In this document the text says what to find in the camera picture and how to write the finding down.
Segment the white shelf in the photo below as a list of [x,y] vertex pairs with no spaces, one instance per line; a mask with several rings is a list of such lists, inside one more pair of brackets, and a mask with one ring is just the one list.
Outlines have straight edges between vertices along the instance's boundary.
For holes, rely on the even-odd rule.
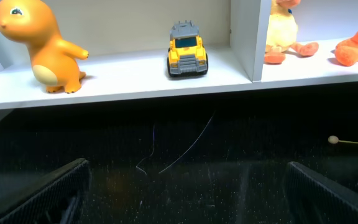
[[357,82],[358,62],[345,67],[335,59],[335,46],[344,39],[319,40],[316,55],[299,58],[289,50],[281,65],[263,66],[262,82],[275,82],[277,87],[319,85],[326,83]]
[[167,50],[79,61],[87,77],[82,88],[69,95],[46,93],[30,65],[9,67],[0,72],[0,109],[239,91],[251,86],[229,47],[207,47],[207,53],[208,74],[181,80],[168,78]]

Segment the black tire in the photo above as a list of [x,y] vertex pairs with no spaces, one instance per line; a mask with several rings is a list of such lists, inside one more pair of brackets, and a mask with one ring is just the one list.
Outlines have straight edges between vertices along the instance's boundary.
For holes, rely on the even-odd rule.
[[208,60],[208,54],[206,55],[206,70],[203,72],[200,72],[200,75],[206,75],[208,73],[208,69],[209,69],[209,60]]
[[169,69],[169,58],[168,58],[168,57],[167,57],[167,70],[168,70],[168,75],[169,75],[169,77],[171,77],[171,78],[176,78],[176,77],[179,76],[179,75],[171,74],[171,70]]

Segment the windshield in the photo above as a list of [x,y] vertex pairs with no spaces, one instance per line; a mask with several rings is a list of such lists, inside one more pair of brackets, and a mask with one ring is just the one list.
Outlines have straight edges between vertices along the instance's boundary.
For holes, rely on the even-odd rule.
[[175,45],[177,48],[194,47],[197,46],[197,38],[189,37],[189,38],[176,39]]

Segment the yellow plush toy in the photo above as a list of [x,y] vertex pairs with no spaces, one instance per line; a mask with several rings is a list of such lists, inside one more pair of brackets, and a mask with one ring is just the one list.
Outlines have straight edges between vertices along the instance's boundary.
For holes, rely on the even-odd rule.
[[301,45],[296,42],[298,25],[290,8],[301,0],[272,0],[272,10],[267,29],[265,63],[279,64],[285,60],[284,51],[292,48],[302,56],[314,55],[319,45],[315,42]]

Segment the toy foot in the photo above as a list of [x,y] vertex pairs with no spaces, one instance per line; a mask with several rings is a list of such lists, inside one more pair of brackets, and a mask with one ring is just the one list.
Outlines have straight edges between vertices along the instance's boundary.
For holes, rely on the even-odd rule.
[[85,72],[80,72],[80,80],[83,79],[86,76]]
[[356,42],[350,38],[350,39],[343,40],[342,42],[340,42],[336,46],[336,49],[338,49],[340,47],[358,47],[358,42]]
[[81,84],[80,84],[80,81],[78,80],[76,82],[71,82],[71,83],[65,85],[65,92],[66,93],[75,93],[80,88],[81,88]]
[[318,51],[319,45],[316,42],[308,43],[302,46],[298,53],[304,57],[313,56]]
[[59,89],[61,89],[61,86],[47,86],[48,93],[55,93]]
[[281,52],[269,52],[265,54],[265,63],[281,64],[285,60],[285,54]]
[[352,66],[358,62],[358,49],[355,47],[340,47],[335,50],[335,57],[339,63]]

